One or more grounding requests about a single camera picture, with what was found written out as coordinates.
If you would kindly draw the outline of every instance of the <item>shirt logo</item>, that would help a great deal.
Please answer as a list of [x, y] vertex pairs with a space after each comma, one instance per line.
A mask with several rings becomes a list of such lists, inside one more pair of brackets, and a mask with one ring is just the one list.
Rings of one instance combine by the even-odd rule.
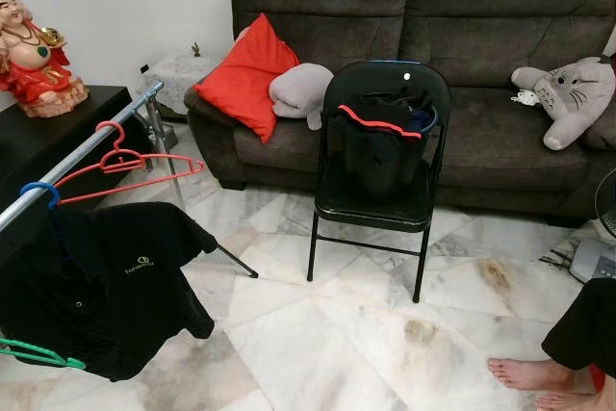
[[133, 271], [144, 269], [145, 267], [154, 267], [154, 262], [150, 262], [150, 259], [148, 259], [145, 256], [142, 256], [139, 259], [137, 259], [137, 263], [138, 265], [125, 270], [124, 273], [129, 274], [129, 273], [132, 273]]

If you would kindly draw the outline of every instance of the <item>small figurine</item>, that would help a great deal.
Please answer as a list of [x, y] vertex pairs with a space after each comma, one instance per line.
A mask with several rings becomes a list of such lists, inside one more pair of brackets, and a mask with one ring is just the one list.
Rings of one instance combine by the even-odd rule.
[[88, 98], [69, 64], [64, 37], [39, 29], [18, 0], [0, 0], [0, 90], [10, 91], [28, 117], [68, 113]]

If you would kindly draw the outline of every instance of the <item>black pants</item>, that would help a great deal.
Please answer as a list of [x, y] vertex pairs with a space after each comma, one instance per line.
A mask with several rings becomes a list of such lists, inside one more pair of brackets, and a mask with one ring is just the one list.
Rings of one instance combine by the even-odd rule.
[[588, 281], [541, 347], [571, 370], [594, 364], [616, 378], [616, 279]]

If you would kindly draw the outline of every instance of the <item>gray stuffed animal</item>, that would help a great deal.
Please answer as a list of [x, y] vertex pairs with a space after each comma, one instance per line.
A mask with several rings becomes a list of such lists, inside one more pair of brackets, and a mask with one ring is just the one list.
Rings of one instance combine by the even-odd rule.
[[597, 57], [546, 72], [535, 67], [516, 69], [511, 82], [532, 90], [553, 119], [543, 143], [559, 150], [573, 143], [605, 111], [616, 87], [614, 71]]

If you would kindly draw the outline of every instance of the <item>folding chair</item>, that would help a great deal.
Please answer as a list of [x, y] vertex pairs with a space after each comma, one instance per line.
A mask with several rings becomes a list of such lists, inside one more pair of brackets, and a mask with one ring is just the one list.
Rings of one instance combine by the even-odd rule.
[[[431, 161], [422, 159], [417, 166], [412, 182], [404, 187], [395, 200], [386, 203], [370, 201], [354, 193], [348, 184], [344, 159], [340, 146], [335, 146], [332, 119], [338, 105], [352, 95], [372, 92], [398, 92], [413, 85], [427, 91], [433, 107], [438, 112], [434, 127], [438, 143]], [[330, 83], [323, 105], [321, 148], [319, 155], [319, 185], [315, 196], [315, 212], [310, 242], [308, 281], [313, 280], [317, 240], [334, 243], [355, 244], [372, 249], [386, 250], [419, 256], [420, 262], [415, 280], [413, 301], [420, 300], [424, 275], [425, 254], [430, 235], [436, 188], [441, 171], [441, 162], [449, 122], [449, 87], [445, 79], [433, 68], [411, 62], [370, 61], [350, 64]], [[423, 232], [420, 252], [385, 247], [369, 243], [342, 240], [321, 236], [319, 218], [341, 223], [368, 226], [407, 233]]]

